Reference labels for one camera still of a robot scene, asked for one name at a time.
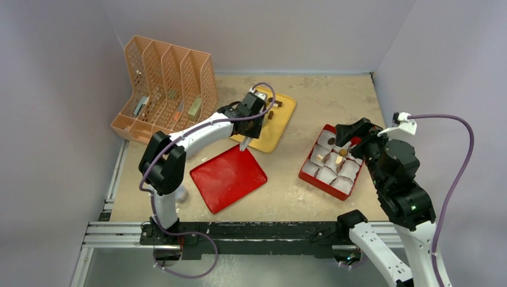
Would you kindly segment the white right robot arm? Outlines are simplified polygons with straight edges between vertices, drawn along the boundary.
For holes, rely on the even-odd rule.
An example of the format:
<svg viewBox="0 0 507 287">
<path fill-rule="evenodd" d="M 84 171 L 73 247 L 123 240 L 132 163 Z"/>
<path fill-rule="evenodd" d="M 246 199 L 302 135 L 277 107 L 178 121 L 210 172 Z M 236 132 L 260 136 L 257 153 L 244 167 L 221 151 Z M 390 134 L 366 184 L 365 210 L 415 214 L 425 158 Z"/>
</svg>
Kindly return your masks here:
<svg viewBox="0 0 507 287">
<path fill-rule="evenodd" d="M 420 162 L 414 147 L 389 139 L 385 130 L 366 118 L 353 124 L 337 124 L 335 129 L 338 146 L 353 138 L 360 140 L 352 148 L 352 156 L 363 159 L 380 206 L 401 239 L 408 263 L 392 252 L 358 210 L 337 218 L 337 239 L 359 247 L 389 286 L 451 286 L 434 238 L 436 215 L 432 201 L 415 180 Z"/>
</svg>

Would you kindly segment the red box lid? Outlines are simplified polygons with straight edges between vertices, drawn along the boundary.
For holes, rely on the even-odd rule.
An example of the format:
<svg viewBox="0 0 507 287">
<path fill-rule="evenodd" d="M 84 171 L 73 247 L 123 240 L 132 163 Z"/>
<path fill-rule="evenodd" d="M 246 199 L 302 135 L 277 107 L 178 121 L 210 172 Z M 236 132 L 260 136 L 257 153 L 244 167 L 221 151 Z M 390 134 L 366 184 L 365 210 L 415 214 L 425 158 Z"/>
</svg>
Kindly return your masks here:
<svg viewBox="0 0 507 287">
<path fill-rule="evenodd" d="M 190 177 L 207 208 L 217 214 L 267 183 L 268 177 L 246 149 L 236 145 L 193 168 Z"/>
</svg>

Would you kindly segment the metal serving tongs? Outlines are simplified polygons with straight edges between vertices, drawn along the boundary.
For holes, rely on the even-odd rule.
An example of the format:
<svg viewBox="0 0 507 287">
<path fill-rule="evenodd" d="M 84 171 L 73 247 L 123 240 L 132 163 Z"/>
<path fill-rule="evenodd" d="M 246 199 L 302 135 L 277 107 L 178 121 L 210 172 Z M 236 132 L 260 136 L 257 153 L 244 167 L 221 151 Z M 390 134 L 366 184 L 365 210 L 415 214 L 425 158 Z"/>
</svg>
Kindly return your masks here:
<svg viewBox="0 0 507 287">
<path fill-rule="evenodd" d="M 243 140 L 241 141 L 241 143 L 239 144 L 239 150 L 241 152 L 245 151 L 247 149 L 247 147 L 249 146 L 249 144 L 251 143 L 251 141 L 252 141 L 252 138 L 245 136 L 243 138 Z"/>
</svg>

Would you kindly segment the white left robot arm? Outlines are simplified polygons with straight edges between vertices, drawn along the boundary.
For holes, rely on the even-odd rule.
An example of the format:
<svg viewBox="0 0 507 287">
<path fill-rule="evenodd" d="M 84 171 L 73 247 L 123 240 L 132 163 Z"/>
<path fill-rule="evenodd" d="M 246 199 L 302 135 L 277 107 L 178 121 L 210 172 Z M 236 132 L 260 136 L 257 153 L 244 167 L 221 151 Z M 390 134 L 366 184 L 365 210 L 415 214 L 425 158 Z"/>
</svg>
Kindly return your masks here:
<svg viewBox="0 0 507 287">
<path fill-rule="evenodd" d="M 201 123 L 169 135 L 152 135 L 139 163 L 139 188 L 151 196 L 151 221 L 157 225 L 155 237 L 162 244 L 172 244 L 178 238 L 174 193 L 184 179 L 187 158 L 234 135 L 243 136 L 239 150 L 245 151 L 253 139 L 260 137 L 264 117 L 273 104 L 252 88 L 243 100 L 219 108 Z"/>
</svg>

